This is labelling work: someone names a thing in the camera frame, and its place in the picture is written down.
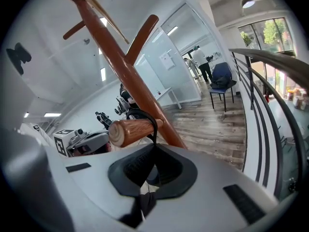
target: black vent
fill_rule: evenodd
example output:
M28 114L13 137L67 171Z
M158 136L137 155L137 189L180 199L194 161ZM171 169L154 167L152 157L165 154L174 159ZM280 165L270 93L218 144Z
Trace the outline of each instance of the black vent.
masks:
M260 207L238 185L227 186L223 190L249 224L255 223L265 215Z

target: black strap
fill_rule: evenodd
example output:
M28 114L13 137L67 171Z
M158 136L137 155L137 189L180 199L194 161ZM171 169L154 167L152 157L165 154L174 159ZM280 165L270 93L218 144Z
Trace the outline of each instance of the black strap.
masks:
M152 117L149 113L143 111L143 110L140 110L140 109L134 109L134 110L130 110L126 116L126 119L130 119L130 115L140 115L140 116L143 116L143 117L146 117L147 119L150 120L150 122L152 123L153 127L154 127L154 135L148 135L147 137L150 138L154 145L156 145L156 135L157 135L157 132L158 132L158 125L156 123L156 120L154 119L154 117Z

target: ceiling light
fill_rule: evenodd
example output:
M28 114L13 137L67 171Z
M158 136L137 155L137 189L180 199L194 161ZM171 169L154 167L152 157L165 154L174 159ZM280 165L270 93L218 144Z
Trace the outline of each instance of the ceiling light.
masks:
M251 7L252 5L255 4L254 0L242 0L241 5L244 9Z
M101 20L101 22L103 22L104 26L107 25L107 20L104 17L100 18L100 20Z
M177 26L174 26L173 29L168 32L168 35L171 35L173 33L173 31L175 31L177 28L178 28Z
M105 68L101 69L101 77L102 77L102 81L105 81L105 79L106 79Z
M59 117L61 114L46 113L44 117Z

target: man in white shirt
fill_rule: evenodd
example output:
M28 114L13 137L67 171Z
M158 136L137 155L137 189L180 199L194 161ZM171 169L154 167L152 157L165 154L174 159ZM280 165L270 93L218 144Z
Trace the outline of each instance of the man in white shirt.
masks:
M195 46L193 48L193 52L191 53L191 56L193 57L193 59L199 63L199 69L202 72L203 78L205 79L205 82L208 82L208 77L207 74L209 76L209 79L212 79L212 74L211 74L211 69L209 67L209 63L207 62L207 60L205 59L204 53L202 52L201 49L199 49L197 46Z

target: chair leg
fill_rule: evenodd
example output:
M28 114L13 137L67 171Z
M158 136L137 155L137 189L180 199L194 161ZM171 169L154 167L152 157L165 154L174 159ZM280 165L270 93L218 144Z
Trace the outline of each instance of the chair leg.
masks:
M211 95L211 103L212 103L212 108L214 109L212 95Z
M234 95L233 95L233 89L231 88L231 92L232 92L232 100L233 100L233 103L234 103Z
M225 94L223 94L223 100L224 100L224 111L226 112Z

